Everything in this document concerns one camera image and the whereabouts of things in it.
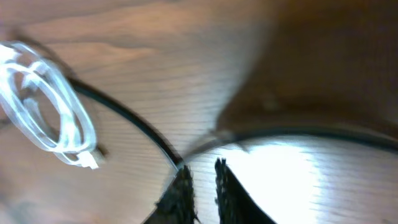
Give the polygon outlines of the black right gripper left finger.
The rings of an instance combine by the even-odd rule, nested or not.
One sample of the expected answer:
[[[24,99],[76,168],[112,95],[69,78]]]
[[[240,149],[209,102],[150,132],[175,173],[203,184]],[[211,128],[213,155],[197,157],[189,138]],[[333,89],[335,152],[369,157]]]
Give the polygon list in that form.
[[[194,224],[196,221],[199,222],[193,178],[189,167],[183,166],[143,224]]]

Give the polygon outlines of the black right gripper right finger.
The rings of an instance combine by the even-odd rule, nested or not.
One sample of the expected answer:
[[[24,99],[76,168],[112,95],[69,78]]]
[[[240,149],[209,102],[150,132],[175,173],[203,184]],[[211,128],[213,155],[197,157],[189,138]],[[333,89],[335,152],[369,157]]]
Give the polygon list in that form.
[[[226,159],[217,158],[215,171],[220,224],[275,224],[252,200],[226,164]]]

